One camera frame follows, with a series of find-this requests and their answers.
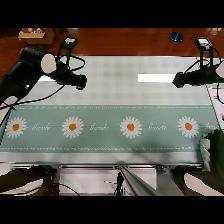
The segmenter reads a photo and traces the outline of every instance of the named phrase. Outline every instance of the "orange flower center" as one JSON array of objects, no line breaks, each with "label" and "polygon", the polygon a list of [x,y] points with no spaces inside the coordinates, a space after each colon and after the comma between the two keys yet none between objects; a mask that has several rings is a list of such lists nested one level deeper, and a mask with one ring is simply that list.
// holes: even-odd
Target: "orange flower center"
[{"label": "orange flower center", "polygon": [[192,124],[190,124],[190,123],[186,123],[186,124],[185,124],[185,128],[186,128],[187,130],[191,130],[191,129],[192,129]]},{"label": "orange flower center", "polygon": [[70,124],[70,125],[69,125],[69,129],[70,129],[71,131],[74,131],[74,130],[76,129],[76,124]]},{"label": "orange flower center", "polygon": [[128,130],[133,131],[135,129],[134,124],[128,124]]},{"label": "orange flower center", "polygon": [[13,131],[18,131],[19,130],[19,124],[14,124],[12,126]]}]

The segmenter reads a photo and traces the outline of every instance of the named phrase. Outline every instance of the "robotic arm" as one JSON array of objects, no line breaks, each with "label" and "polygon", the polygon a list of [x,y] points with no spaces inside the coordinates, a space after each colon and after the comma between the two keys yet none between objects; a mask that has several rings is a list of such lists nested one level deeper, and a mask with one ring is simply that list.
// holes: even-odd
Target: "robotic arm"
[{"label": "robotic arm", "polygon": [[[65,38],[56,58],[51,52],[36,46],[27,46],[21,51],[19,61],[0,79],[0,127],[12,106],[27,96],[43,75],[49,76],[59,85],[76,86],[79,90],[85,88],[86,76],[73,73],[85,65],[82,58],[71,55],[77,44],[78,39]],[[67,57],[66,64],[60,61],[63,49],[66,50],[66,55],[63,55]],[[70,57],[81,60],[83,65],[70,70]]]}]

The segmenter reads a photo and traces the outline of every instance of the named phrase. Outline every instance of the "daisy print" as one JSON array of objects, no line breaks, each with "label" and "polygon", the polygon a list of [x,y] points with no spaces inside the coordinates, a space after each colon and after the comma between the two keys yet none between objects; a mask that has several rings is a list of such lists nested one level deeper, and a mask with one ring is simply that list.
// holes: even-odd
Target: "daisy print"
[{"label": "daisy print", "polygon": [[198,124],[194,120],[194,118],[186,116],[182,117],[181,119],[179,119],[177,127],[178,130],[182,132],[182,135],[188,138],[194,137],[199,133]]},{"label": "daisy print", "polygon": [[8,122],[5,132],[8,138],[17,138],[23,134],[27,128],[27,122],[22,117],[15,117]]},{"label": "daisy print", "polygon": [[65,135],[66,138],[75,138],[82,134],[83,126],[83,121],[78,117],[69,117],[65,122],[63,122],[63,135]]},{"label": "daisy print", "polygon": [[120,131],[123,132],[126,138],[135,138],[141,134],[140,131],[142,130],[140,121],[134,117],[126,117],[123,119],[120,127]]}]

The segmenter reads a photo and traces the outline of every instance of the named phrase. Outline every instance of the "white circular joint cover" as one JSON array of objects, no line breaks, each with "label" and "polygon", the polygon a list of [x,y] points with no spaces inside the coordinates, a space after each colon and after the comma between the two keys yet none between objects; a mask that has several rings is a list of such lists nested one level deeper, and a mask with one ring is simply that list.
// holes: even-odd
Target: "white circular joint cover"
[{"label": "white circular joint cover", "polygon": [[50,74],[57,69],[53,54],[45,54],[41,60],[41,69],[44,73]]}]

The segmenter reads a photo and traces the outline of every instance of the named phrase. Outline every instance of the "reddish-brown floor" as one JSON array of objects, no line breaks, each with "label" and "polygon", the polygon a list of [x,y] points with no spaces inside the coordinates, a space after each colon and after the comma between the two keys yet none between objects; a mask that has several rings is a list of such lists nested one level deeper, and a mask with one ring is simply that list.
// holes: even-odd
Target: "reddish-brown floor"
[{"label": "reddish-brown floor", "polygon": [[[150,55],[150,56],[198,56],[194,39],[208,37],[224,56],[224,29],[182,28],[181,43],[172,42],[169,34],[178,28],[69,28],[61,29],[50,46],[43,46],[57,54],[60,42],[67,36],[77,37],[79,44],[74,55]],[[0,76],[18,60],[25,46],[18,40],[18,29],[0,30]]]}]

